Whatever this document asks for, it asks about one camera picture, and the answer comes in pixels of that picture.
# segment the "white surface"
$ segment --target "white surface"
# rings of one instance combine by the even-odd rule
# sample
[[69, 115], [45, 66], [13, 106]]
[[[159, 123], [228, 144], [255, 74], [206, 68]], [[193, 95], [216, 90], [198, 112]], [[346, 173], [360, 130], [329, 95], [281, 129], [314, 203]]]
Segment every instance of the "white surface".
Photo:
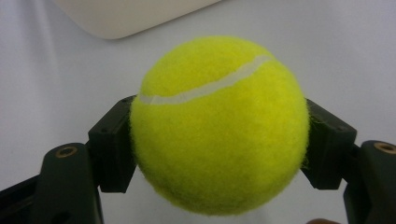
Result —
[[[226, 0], [116, 41], [88, 35], [51, 1], [0, 1], [0, 189], [38, 174], [43, 156], [136, 94], [162, 55], [200, 35], [256, 41], [292, 70], [306, 96], [358, 129], [357, 144], [394, 141], [396, 2]], [[346, 223], [343, 189], [303, 175], [240, 217], [203, 217], [159, 197], [137, 171], [126, 194], [102, 194], [106, 223]]]
[[219, 0], [53, 0], [92, 35], [115, 39], [170, 21]]

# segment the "yellow tennis ball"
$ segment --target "yellow tennis ball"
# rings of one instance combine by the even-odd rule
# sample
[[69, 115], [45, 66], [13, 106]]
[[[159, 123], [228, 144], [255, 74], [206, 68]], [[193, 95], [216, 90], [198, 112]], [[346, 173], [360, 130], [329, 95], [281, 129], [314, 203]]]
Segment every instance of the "yellow tennis ball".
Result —
[[293, 74], [267, 49], [209, 36], [168, 52], [132, 104], [137, 163], [171, 203], [207, 215], [270, 201], [299, 170], [308, 111]]

